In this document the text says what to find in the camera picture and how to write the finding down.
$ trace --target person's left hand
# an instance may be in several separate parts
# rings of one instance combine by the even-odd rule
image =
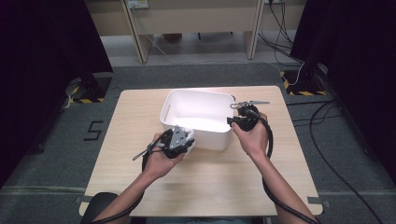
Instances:
[[[157,140],[160,137],[160,133],[156,133],[153,138],[153,142]],[[159,147],[155,147],[152,149],[153,151],[161,150]],[[158,179],[161,178],[169,173],[169,171],[172,170],[172,168],[175,167],[176,164],[178,164],[180,161],[183,160],[185,153],[181,153],[174,159],[169,159],[163,154],[163,152],[152,152],[148,156],[148,161],[146,163],[145,170],[143,173],[146,175]]]

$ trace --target person's right hand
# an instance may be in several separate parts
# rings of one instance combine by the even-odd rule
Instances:
[[[267,116],[260,112],[260,116],[267,120]],[[236,123],[232,123],[233,131],[238,136],[242,149],[251,159],[265,156],[265,149],[268,145],[268,132],[261,121],[257,122],[254,128],[249,132],[244,132]]]

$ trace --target forearm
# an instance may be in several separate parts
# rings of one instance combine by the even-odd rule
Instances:
[[[262,178],[267,184],[268,189],[277,199],[294,210],[297,210],[298,212],[315,220],[307,206],[271,163],[268,157],[263,155],[252,159],[262,174]],[[276,211],[282,223],[306,223],[295,215],[292,215],[286,210],[282,209],[278,205],[276,205]]]
[[[155,179],[145,173],[140,174],[95,220],[112,217],[130,208]],[[127,218],[128,216],[125,216],[110,223],[125,223]]]

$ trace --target gray floor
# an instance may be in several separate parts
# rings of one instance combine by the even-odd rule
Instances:
[[[277,32],[268,32],[265,35],[276,40]],[[289,67],[278,63],[274,51],[266,47],[260,39],[255,59],[248,60],[241,34],[214,33],[201,34],[201,37],[199,40],[198,34],[184,34],[179,42],[168,43],[157,35],[154,42],[166,55],[157,47],[153,47],[148,62],[143,64],[139,63],[136,57],[131,37],[102,37],[114,70],[120,75],[114,76],[103,103],[71,105],[60,114],[58,122],[54,124],[46,140],[45,155],[27,156],[22,160],[0,191],[0,223],[79,222],[78,201],[91,174],[82,171],[92,170],[111,120],[109,114],[114,110],[120,92],[126,88],[186,87],[193,85],[186,78],[193,76],[191,70],[195,73],[207,72],[208,74],[203,76],[213,81],[207,85],[225,85],[226,83],[219,78],[212,78],[214,75],[211,73],[219,73],[216,67],[218,64],[227,64],[226,68],[220,68],[226,74],[218,76],[233,77],[233,81],[239,85],[265,83],[282,88],[278,72]],[[282,63],[294,63],[279,53],[276,56]],[[248,64],[249,69],[243,66],[245,64]],[[177,74],[175,76],[178,76],[180,83],[171,83],[164,79],[163,83],[156,82],[154,79],[161,71],[167,76]],[[267,74],[273,76],[262,76],[256,74],[257,71],[267,71]],[[134,81],[128,81],[128,74],[134,76]],[[282,93],[289,105],[288,110],[296,125],[295,130],[318,194],[324,202],[324,212],[319,216],[320,220],[323,223],[376,223],[366,206],[319,156],[309,128],[305,125],[308,121],[301,120],[310,119],[320,104],[291,105],[330,100],[332,95],[328,92],[326,96],[289,96],[284,90]],[[339,106],[329,105],[318,117],[324,116],[326,109],[329,109],[327,116],[334,118],[325,119],[313,129],[321,152],[334,169],[374,208],[384,223],[396,223],[394,184],[382,166],[363,152],[347,119],[343,116],[338,117],[343,114]],[[103,121],[96,126],[103,130],[100,138],[92,142],[80,141],[80,138],[90,137],[87,129],[92,120]],[[266,217],[265,221],[278,223],[276,217]]]

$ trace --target hand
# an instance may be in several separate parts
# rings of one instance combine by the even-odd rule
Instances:
[[[260,117],[267,120],[267,116],[260,112]],[[242,149],[251,159],[265,155],[268,144],[268,132],[261,121],[257,122],[249,132],[242,131],[236,123],[232,123],[233,131],[238,136]]]
[[[152,142],[160,137],[160,133],[156,133]],[[161,150],[159,147],[155,147],[153,151]],[[161,151],[153,152],[148,156],[146,168],[144,174],[152,177],[153,179],[161,178],[169,173],[172,168],[175,167],[180,161],[183,160],[185,153],[181,153],[174,159],[167,158]]]

